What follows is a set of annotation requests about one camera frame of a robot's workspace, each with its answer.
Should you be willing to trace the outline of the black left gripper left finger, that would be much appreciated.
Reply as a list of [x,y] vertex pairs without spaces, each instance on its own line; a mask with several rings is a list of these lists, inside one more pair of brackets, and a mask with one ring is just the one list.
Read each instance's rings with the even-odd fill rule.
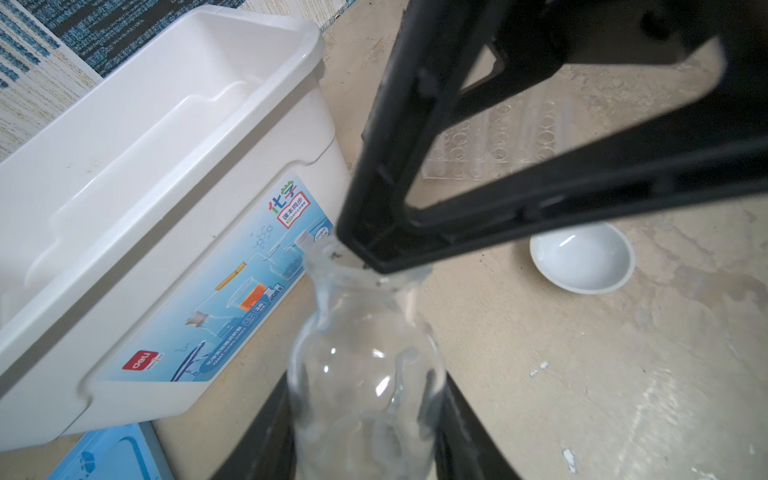
[[292,421],[287,373],[284,372],[212,479],[294,479],[296,449]]

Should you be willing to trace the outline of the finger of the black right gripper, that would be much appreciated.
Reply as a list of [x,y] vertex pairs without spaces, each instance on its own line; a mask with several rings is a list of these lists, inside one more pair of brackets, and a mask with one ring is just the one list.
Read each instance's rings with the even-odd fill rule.
[[699,100],[409,216],[362,225],[359,254],[394,273],[550,230],[767,190],[767,47],[722,43]]
[[413,264],[427,242],[405,197],[508,1],[412,1],[363,132],[337,236],[367,264]]

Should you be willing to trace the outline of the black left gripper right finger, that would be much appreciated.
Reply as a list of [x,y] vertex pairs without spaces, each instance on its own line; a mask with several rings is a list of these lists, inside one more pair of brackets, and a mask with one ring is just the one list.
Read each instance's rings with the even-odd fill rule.
[[450,375],[435,439],[435,470],[439,480],[522,479]]

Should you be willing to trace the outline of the clear glass flask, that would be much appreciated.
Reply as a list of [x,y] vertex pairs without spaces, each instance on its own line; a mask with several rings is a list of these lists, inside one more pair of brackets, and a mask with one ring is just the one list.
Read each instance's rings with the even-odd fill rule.
[[316,312],[287,368],[302,479],[425,479],[446,369],[418,311],[429,265],[380,274],[329,236],[304,256]]

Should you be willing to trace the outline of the white ceramic mortar bowl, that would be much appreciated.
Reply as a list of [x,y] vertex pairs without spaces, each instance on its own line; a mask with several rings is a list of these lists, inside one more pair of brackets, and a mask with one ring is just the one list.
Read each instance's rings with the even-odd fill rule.
[[576,294],[602,295],[616,291],[629,281],[636,267],[632,244],[607,222],[534,235],[530,238],[529,250],[544,278]]

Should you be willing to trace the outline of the white plastic storage bin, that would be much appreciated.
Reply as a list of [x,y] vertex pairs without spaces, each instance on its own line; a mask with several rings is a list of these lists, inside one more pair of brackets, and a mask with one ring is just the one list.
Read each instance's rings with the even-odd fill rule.
[[183,15],[1,165],[1,448],[187,411],[350,175],[312,21]]

